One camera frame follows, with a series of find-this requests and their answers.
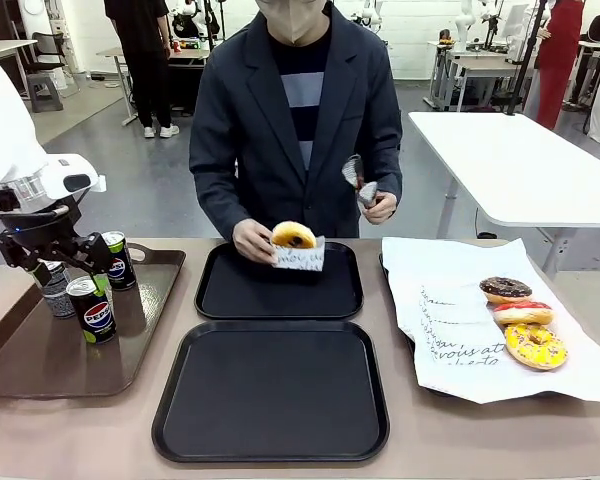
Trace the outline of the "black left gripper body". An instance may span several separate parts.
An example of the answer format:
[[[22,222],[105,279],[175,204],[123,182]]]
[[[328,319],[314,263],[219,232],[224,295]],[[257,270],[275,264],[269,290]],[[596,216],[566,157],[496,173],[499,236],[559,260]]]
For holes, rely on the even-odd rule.
[[[32,271],[39,260],[71,263],[81,237],[68,218],[7,223],[0,233],[0,252],[11,267]]]

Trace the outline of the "person's right hand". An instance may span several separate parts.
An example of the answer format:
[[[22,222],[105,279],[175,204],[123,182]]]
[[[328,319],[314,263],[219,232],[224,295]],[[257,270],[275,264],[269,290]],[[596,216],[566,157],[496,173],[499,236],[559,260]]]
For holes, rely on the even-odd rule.
[[[274,265],[276,251],[271,244],[272,232],[253,219],[238,222],[232,232],[236,250],[248,260]]]

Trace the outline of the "person's left hand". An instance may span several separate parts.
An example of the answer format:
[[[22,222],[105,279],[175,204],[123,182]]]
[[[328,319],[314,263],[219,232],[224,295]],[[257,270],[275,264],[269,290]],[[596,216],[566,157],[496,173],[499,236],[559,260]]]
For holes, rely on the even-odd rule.
[[[372,206],[364,207],[362,214],[372,225],[380,225],[387,221],[397,209],[397,198],[393,193],[377,191]]]

